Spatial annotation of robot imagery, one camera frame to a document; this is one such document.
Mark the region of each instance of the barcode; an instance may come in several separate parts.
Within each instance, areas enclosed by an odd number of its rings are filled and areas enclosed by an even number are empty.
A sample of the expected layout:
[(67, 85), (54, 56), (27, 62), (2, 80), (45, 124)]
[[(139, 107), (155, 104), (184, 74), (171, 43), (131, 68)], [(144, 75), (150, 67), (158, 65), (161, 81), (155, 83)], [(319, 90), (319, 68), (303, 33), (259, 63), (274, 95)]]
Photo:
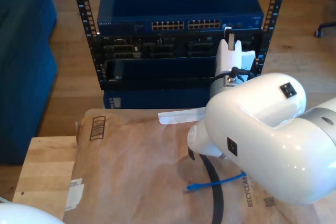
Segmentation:
[(273, 207), (275, 206), (275, 199), (274, 197), (264, 198), (264, 203), (265, 207)]
[(104, 138), (106, 116), (97, 116), (92, 119), (90, 141)]

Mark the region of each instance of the black rack frame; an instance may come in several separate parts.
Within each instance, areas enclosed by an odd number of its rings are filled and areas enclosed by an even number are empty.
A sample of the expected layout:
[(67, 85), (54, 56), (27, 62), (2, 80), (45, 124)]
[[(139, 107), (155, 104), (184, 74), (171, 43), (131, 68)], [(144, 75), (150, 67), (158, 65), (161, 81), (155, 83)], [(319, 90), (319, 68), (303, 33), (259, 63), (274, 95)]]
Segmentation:
[[(95, 22), (93, 20), (91, 6), (89, 0), (76, 0), (78, 10), (86, 34), (86, 38), (91, 51), (94, 67), (96, 69), (97, 77), (100, 83), (100, 88), (104, 90), (104, 84), (108, 81), (104, 59), (100, 53), (100, 50), (96, 50), (97, 45), (95, 38), (99, 35), (96, 30)], [(267, 51), (271, 42), (271, 38), (274, 32), (274, 28), (279, 16), (279, 11), (282, 5), (282, 0), (270, 0), (268, 11), (266, 13), (266, 19), (263, 29), (260, 30), (260, 36), (258, 41), (258, 48), (256, 50), (256, 59), (253, 63), (251, 71), (256, 75), (260, 75), (263, 69)]]

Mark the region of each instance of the wooden table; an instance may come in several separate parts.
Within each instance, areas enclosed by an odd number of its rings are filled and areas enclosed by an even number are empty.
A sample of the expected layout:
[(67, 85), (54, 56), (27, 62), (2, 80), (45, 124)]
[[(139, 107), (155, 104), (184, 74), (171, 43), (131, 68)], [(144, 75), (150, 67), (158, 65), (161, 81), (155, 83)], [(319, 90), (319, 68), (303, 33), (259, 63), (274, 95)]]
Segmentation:
[(75, 136), (33, 138), (13, 203), (36, 207), (62, 220), (76, 147)]

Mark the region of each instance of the black square sensor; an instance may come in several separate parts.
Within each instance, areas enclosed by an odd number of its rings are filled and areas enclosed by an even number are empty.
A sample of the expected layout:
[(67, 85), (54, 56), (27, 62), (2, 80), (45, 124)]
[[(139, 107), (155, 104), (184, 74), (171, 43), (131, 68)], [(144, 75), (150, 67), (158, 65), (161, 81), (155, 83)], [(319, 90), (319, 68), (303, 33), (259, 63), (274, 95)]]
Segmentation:
[(227, 148), (231, 151), (234, 155), (238, 156), (237, 153), (237, 143), (233, 141), (231, 138), (227, 138)]
[(297, 94), (292, 84), (290, 84), (290, 82), (280, 86), (280, 89), (282, 90), (286, 98), (290, 98)]

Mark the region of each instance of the network switch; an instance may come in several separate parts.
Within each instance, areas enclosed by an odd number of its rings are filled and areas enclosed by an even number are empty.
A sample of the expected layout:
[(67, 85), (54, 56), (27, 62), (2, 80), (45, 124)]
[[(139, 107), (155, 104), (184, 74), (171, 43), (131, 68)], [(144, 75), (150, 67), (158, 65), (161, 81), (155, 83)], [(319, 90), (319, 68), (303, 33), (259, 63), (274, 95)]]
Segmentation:
[(101, 0), (103, 36), (157, 35), (260, 29), (258, 0)]

